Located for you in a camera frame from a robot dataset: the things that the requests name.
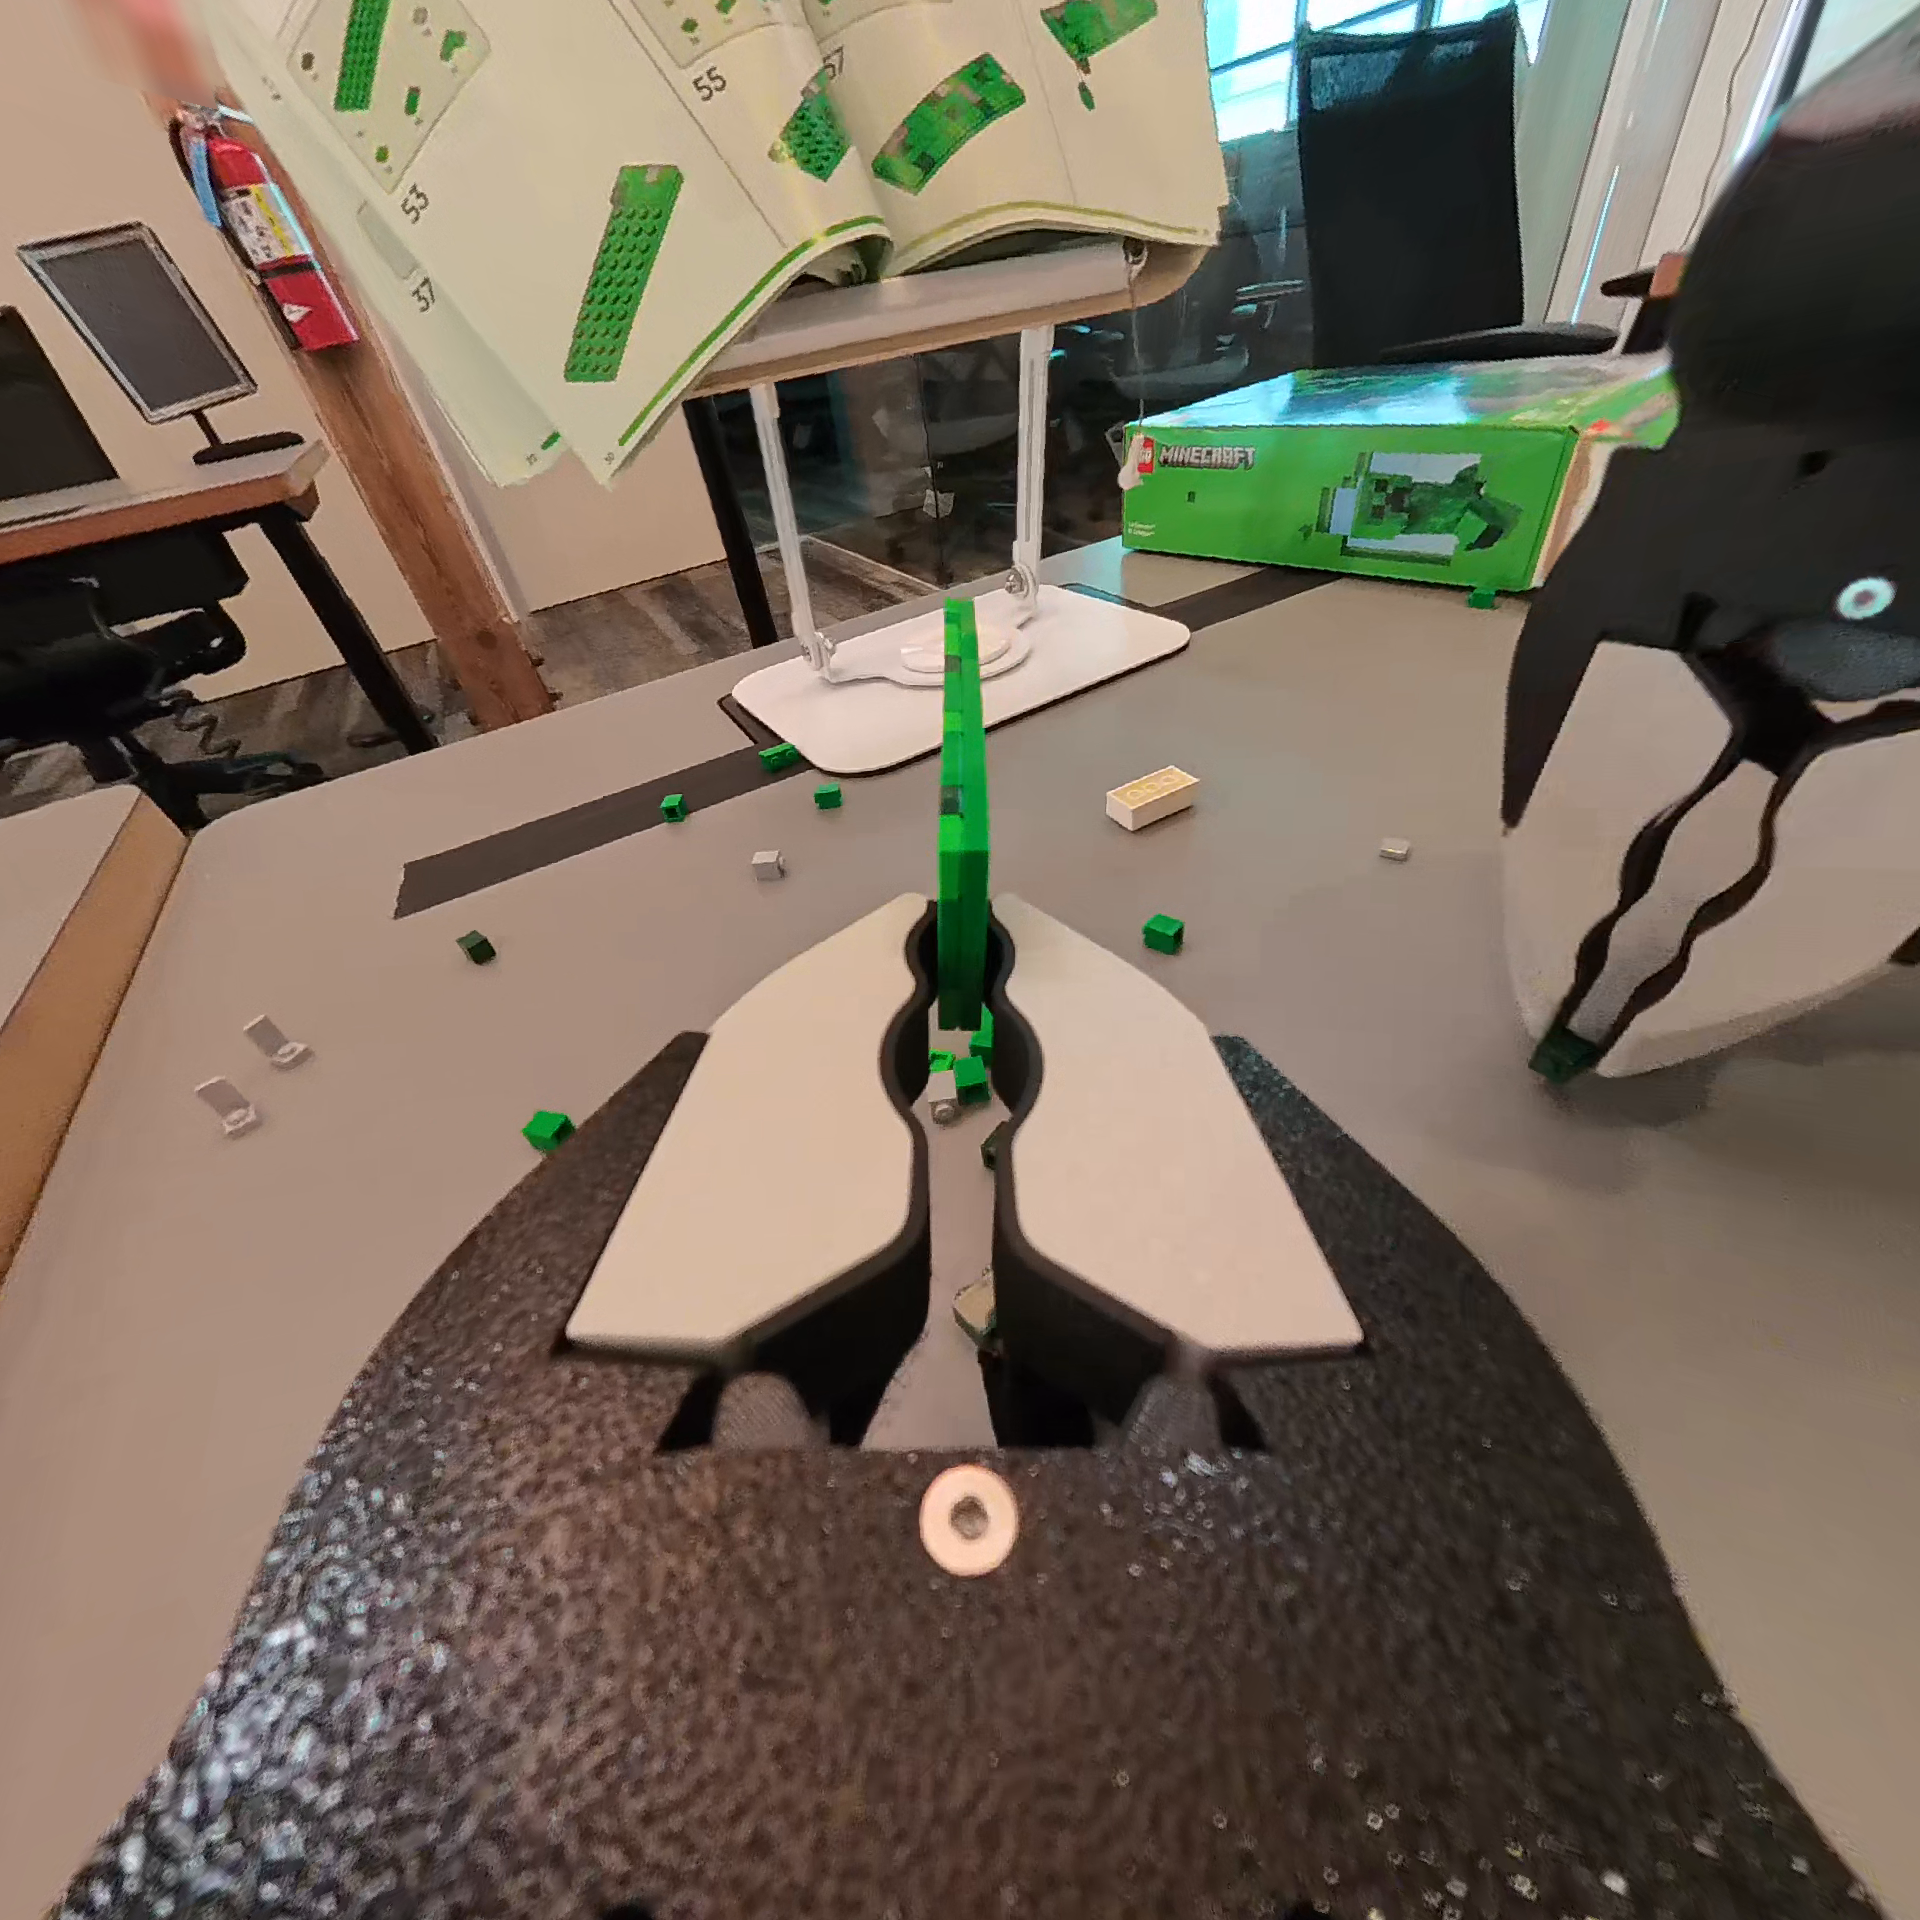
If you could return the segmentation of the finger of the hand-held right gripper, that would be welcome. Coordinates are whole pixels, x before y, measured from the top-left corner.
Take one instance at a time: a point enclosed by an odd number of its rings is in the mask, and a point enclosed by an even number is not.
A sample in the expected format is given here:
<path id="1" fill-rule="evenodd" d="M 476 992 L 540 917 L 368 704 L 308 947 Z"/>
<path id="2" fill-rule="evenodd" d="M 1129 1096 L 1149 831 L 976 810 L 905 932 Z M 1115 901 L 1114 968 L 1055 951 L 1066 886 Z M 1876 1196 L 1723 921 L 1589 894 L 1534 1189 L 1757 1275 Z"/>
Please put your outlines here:
<path id="1" fill-rule="evenodd" d="M 1748 871 L 1634 989 L 1595 1072 L 1673 1068 L 1762 1035 L 1889 966 L 1916 921 L 1916 719 L 1842 720 L 1777 779 Z"/>
<path id="2" fill-rule="evenodd" d="M 1767 771 L 1741 737 L 1689 658 L 1595 648 L 1503 841 L 1506 964 L 1534 1041 L 1565 1027 L 1599 1077 L 1685 1060 L 1678 1041 L 1632 1038 L 1626 1001 L 1757 862 Z"/>

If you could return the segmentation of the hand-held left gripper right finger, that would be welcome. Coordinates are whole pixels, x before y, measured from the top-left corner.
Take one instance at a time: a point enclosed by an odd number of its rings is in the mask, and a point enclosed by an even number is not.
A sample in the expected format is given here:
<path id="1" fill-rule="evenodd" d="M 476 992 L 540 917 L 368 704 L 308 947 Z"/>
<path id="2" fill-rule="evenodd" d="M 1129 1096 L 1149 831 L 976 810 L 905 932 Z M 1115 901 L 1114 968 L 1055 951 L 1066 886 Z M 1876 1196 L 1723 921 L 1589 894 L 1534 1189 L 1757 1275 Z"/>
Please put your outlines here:
<path id="1" fill-rule="evenodd" d="M 1018 896 L 995 921 L 1006 1021 L 1036 1042 L 1010 1156 L 1025 1247 L 1198 1360 L 1357 1350 L 1357 1310 L 1200 1017 Z"/>

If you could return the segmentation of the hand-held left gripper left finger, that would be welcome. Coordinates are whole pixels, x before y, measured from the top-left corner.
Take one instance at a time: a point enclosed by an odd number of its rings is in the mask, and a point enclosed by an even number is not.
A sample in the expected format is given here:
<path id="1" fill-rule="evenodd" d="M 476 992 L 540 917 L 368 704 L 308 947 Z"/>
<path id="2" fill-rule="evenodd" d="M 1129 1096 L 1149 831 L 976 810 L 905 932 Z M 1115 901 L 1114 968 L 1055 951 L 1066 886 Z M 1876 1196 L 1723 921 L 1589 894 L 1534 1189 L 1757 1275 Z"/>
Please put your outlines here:
<path id="1" fill-rule="evenodd" d="M 565 1341 L 626 1357 L 748 1357 L 907 1226 L 916 1126 L 882 1080 L 918 1000 L 898 896 L 745 989 L 612 1223 Z"/>

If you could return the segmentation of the long green studded plate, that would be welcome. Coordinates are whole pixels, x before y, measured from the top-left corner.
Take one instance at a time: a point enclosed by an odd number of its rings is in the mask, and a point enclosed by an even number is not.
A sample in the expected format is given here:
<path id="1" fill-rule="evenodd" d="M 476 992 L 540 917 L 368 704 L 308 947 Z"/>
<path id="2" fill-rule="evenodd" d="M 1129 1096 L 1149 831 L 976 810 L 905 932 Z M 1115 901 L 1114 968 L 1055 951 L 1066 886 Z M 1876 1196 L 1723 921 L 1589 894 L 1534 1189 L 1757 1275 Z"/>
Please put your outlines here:
<path id="1" fill-rule="evenodd" d="M 944 611 L 944 740 L 936 827 L 936 1003 L 942 1029 L 972 1030 L 989 980 L 991 801 L 976 612 Z"/>

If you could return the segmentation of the grey desk with wooden edge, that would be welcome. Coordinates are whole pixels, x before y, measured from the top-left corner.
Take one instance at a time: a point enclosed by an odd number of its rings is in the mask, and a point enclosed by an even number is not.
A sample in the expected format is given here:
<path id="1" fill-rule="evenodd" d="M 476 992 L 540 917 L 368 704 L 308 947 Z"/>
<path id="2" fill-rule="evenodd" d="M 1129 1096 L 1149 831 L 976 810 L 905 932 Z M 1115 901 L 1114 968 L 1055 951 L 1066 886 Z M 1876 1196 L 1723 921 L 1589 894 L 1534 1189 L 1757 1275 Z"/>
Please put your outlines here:
<path id="1" fill-rule="evenodd" d="M 187 832 L 131 785 L 2 823 L 7 1274 L 185 852 Z"/>

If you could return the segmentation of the wood-edged desk with black legs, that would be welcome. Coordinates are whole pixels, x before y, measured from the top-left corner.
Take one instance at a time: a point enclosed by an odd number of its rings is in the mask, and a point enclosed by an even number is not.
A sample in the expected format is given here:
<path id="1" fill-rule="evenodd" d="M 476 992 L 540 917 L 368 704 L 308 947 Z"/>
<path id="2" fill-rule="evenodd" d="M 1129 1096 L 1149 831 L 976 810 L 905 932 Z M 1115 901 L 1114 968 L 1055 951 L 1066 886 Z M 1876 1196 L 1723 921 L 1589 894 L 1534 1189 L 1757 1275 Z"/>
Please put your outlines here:
<path id="1" fill-rule="evenodd" d="M 326 445 L 281 435 L 264 436 L 259 445 L 205 445 L 202 453 L 203 461 L 189 476 L 146 493 L 111 480 L 7 501 L 5 575 L 134 537 L 174 532 L 225 535 L 253 526 L 271 543 L 385 731 L 410 753 L 435 749 L 439 737 L 310 532 L 320 507 Z"/>

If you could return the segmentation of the black mesh office chair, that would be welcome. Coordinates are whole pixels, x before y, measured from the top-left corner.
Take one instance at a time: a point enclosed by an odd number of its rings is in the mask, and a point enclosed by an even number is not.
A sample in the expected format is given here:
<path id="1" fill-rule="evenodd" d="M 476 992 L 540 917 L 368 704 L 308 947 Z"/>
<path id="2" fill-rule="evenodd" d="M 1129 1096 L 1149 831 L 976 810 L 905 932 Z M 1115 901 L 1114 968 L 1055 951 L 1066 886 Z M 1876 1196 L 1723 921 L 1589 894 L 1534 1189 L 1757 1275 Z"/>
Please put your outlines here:
<path id="1" fill-rule="evenodd" d="M 1513 3 L 1392 35 L 1297 39 L 1312 371 L 1668 344 L 1676 285 L 1651 266 L 1601 285 L 1634 302 L 1624 321 L 1522 320 L 1522 55 Z"/>

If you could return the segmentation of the green toy brick box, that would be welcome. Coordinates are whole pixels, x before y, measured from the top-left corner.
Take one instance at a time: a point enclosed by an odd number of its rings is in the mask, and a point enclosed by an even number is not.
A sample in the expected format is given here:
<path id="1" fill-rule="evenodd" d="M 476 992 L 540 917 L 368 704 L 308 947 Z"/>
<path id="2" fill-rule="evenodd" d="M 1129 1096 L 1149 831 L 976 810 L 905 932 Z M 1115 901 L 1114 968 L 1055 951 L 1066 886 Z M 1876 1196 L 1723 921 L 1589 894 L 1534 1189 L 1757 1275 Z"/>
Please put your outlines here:
<path id="1" fill-rule="evenodd" d="M 1529 592 L 1618 450 L 1678 415 L 1668 356 L 1290 371 L 1126 424 L 1129 549 Z"/>

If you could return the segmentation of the white book stand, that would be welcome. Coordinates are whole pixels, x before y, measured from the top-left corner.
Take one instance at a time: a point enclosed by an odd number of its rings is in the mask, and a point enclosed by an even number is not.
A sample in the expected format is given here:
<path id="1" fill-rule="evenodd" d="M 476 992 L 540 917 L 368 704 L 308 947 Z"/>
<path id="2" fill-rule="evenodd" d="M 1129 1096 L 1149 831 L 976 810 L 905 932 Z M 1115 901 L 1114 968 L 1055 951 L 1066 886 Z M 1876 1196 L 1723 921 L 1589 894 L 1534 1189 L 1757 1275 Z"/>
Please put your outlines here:
<path id="1" fill-rule="evenodd" d="M 985 723 L 1004 725 L 1186 648 L 1190 632 L 1170 614 L 1042 585 L 1046 365 L 1057 323 L 1152 306 L 1200 259 L 1204 244 L 1109 238 L 786 295 L 708 363 L 686 398 L 751 398 L 795 632 L 733 685 L 741 726 L 792 742 L 829 774 L 887 772 L 940 746 L 942 609 L 898 612 L 860 634 L 826 632 L 815 617 L 775 389 L 1006 334 L 1021 347 L 1015 535 L 1002 581 L 972 596 Z"/>

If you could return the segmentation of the open building instruction booklet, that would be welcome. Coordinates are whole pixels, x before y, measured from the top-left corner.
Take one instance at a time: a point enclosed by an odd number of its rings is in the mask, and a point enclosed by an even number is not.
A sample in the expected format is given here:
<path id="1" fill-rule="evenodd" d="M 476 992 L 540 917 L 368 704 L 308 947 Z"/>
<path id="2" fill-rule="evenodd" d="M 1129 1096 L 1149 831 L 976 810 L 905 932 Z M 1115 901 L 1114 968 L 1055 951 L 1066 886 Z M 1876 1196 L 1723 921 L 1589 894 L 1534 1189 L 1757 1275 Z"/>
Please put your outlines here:
<path id="1" fill-rule="evenodd" d="M 1028 236 L 1211 244 L 1200 3 L 185 3 L 511 488 L 610 484 L 799 278 Z"/>

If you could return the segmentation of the dark computer monitor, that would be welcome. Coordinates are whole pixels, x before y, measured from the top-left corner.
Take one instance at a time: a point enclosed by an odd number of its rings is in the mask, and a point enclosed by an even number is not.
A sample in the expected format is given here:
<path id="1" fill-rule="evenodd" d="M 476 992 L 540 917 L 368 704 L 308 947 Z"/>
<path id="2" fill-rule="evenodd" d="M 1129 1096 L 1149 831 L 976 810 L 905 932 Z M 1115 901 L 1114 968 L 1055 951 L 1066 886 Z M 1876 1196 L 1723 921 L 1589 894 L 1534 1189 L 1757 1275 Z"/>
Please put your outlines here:
<path id="1" fill-rule="evenodd" d="M 126 484 L 28 321 L 2 310 L 2 526 L 122 496 Z"/>

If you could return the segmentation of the red fire extinguisher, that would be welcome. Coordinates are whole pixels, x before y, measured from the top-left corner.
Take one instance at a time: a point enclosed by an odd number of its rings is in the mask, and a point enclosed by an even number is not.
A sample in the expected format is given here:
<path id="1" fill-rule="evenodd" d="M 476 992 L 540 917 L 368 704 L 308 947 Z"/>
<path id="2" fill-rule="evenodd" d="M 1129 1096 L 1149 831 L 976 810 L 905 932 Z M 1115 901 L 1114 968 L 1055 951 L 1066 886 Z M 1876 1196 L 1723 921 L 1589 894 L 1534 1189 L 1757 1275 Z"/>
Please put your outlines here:
<path id="1" fill-rule="evenodd" d="M 259 288 L 286 344 L 308 356 L 356 347 L 347 302 L 256 145 L 195 108 L 173 116 L 168 136 L 203 219 Z"/>

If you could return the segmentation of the framed tablet display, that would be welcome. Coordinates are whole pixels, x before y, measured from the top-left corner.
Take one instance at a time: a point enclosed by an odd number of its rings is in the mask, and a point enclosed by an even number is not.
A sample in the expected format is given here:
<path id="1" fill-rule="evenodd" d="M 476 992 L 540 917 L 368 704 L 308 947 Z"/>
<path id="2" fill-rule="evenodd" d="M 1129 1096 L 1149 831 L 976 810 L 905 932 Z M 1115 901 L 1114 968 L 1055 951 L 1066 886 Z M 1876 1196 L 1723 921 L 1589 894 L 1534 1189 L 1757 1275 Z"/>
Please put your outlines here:
<path id="1" fill-rule="evenodd" d="M 144 419 L 197 424 L 195 465 L 305 445 L 284 430 L 220 439 L 210 410 L 253 396 L 258 385 L 147 224 L 21 243 L 14 253 Z"/>

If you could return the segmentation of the wooden post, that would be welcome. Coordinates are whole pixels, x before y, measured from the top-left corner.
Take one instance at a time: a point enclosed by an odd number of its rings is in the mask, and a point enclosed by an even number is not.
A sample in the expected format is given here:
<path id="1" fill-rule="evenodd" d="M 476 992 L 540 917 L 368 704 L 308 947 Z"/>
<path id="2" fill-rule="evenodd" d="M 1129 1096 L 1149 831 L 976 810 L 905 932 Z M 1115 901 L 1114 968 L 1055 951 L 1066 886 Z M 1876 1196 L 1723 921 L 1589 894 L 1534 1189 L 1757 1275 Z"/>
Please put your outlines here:
<path id="1" fill-rule="evenodd" d="M 396 356 L 368 318 L 349 347 L 284 358 L 482 731 L 554 711 Z"/>

